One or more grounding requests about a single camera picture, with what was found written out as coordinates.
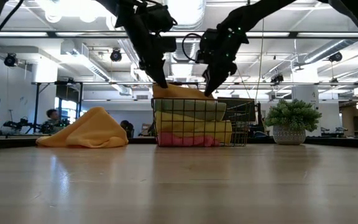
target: wire basket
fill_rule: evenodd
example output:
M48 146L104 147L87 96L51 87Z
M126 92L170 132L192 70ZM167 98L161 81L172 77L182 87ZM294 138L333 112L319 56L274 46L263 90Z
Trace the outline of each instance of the wire basket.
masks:
M255 121L251 99L153 98L152 108L155 137L163 147L244 147Z

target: green plant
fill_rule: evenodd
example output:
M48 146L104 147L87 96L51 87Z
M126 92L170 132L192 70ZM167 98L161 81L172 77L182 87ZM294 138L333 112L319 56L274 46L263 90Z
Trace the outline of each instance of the green plant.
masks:
M311 103L301 100L287 102L280 100L277 106L272 106L268 112L265 124L267 126L285 126L291 130L314 131L321 118L321 113L313 109Z

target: yellow towel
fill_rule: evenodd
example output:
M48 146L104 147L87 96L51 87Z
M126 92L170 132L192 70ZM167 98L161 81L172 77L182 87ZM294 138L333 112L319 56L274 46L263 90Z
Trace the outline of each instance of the yellow towel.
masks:
M95 107L53 136L37 139L39 146L89 148L119 147L128 144L125 130L104 110Z
M161 88L159 85L153 86L154 98L181 98L181 99L213 99L213 96L204 96L202 91L192 88L184 88L172 84L168 84L168 88Z
M205 133L206 136L212 136L226 144L229 144L231 140L230 121L203 121L189 116L156 111L155 125L157 133L173 133L180 138L204 136Z

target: potted plant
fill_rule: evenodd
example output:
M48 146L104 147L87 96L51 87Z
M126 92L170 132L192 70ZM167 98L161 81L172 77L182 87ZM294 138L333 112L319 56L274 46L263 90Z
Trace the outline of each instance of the potted plant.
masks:
M273 126L273 138L277 144L299 145L306 139L306 131L314 131L321 113L311 103L301 100L280 100L272 106L266 118L266 126Z

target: wooden table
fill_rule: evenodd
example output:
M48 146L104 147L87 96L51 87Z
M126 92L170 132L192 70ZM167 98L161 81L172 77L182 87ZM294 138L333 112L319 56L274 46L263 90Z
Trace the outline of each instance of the wooden table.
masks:
M358 223L358 149L0 149L0 223Z

